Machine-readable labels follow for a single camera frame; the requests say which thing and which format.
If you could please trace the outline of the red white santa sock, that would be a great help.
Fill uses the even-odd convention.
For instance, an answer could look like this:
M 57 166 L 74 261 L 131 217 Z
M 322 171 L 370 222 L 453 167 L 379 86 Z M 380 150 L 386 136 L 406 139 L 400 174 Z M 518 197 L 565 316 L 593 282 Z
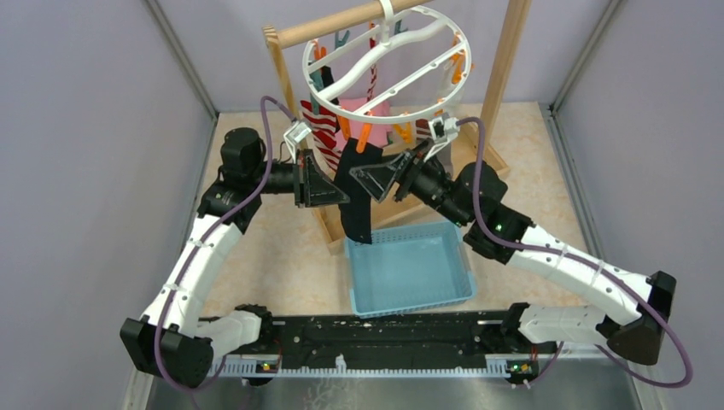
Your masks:
M 342 156 L 336 141 L 338 125 L 336 115 L 323 106 L 319 106 L 315 111 L 312 103 L 307 100 L 300 100 L 300 106 L 303 119 L 312 129 L 314 145 L 326 165 L 335 173 Z

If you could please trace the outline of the light blue plastic basket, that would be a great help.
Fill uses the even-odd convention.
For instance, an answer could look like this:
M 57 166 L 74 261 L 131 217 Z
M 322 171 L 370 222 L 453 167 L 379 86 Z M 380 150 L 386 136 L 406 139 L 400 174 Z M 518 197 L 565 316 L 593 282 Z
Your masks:
M 370 243 L 344 243 L 360 318 L 412 313 L 467 302 L 477 292 L 459 228 L 448 221 L 375 230 Z

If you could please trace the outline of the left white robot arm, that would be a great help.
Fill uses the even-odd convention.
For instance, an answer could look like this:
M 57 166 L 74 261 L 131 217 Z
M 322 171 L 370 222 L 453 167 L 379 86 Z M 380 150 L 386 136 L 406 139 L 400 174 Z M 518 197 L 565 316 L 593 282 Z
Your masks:
M 242 305 L 214 319 L 203 319 L 201 312 L 221 267 L 260 209 L 262 195 L 291 194 L 299 208 L 349 201 L 319 168 L 312 150 L 301 147 L 311 133 L 298 120 L 285 131 L 288 162 L 276 161 L 271 140 L 252 128 L 225 135 L 216 179 L 202 196 L 175 267 L 141 317 L 121 326 L 121 341 L 140 372 L 194 391 L 216 360 L 242 346 L 254 353 L 272 346 L 272 317 L 265 307 Z

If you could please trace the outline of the black sock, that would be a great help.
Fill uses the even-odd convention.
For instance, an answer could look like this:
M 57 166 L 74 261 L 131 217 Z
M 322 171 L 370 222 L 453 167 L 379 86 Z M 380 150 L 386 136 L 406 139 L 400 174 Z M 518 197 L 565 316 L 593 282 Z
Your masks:
M 357 151 L 358 139 L 350 137 L 341 153 L 334 184 L 349 196 L 349 202 L 340 204 L 340 221 L 346 237 L 357 243 L 371 243 L 371 196 L 350 173 L 354 167 L 378 164 L 383 150 L 367 143 Z

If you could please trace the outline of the grey striped-cuff sock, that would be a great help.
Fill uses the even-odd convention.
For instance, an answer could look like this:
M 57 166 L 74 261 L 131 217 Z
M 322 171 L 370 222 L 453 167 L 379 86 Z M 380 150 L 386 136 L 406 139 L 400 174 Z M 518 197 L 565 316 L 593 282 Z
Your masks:
M 418 119 L 415 121 L 415 139 L 422 140 L 431 136 L 429 122 L 426 119 Z M 436 158 L 447 173 L 453 173 L 452 146 L 448 145 L 441 149 Z

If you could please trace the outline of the white round clip hanger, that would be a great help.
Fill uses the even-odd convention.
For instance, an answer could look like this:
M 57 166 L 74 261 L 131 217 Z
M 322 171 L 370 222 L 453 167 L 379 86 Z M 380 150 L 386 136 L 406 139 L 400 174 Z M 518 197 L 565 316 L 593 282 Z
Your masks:
M 319 34 L 307 41 L 301 72 L 312 101 L 344 120 L 381 125 L 427 120 L 458 104 L 475 66 L 463 29 L 424 5 L 379 6 L 381 17 L 353 23 L 352 36 L 330 51 Z M 373 63 L 377 84 L 367 101 Z

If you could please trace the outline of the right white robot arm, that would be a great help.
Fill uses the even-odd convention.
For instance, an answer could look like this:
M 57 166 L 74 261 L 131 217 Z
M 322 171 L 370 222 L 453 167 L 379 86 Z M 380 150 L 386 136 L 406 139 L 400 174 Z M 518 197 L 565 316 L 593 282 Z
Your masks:
M 483 159 L 452 177 L 419 145 L 352 167 L 350 174 L 376 200 L 390 191 L 415 196 L 466 227 L 463 240 L 479 256 L 535 273 L 583 300 L 578 307 L 511 306 L 508 323 L 500 329 L 501 342 L 510 351 L 522 352 L 532 343 L 590 343 L 653 366 L 663 340 L 674 338 L 669 325 L 676 288 L 672 275 L 630 272 L 554 237 L 504 205 L 506 183 Z

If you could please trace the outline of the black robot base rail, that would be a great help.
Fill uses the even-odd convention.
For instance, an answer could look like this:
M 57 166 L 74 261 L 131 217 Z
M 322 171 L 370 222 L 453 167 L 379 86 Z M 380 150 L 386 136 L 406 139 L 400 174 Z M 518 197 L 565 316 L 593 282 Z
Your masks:
M 239 355 L 270 354 L 284 370 L 330 369 L 338 356 L 352 370 L 483 368 L 495 354 L 552 354 L 508 329 L 504 311 L 409 313 L 361 319 L 354 315 L 276 317 Z

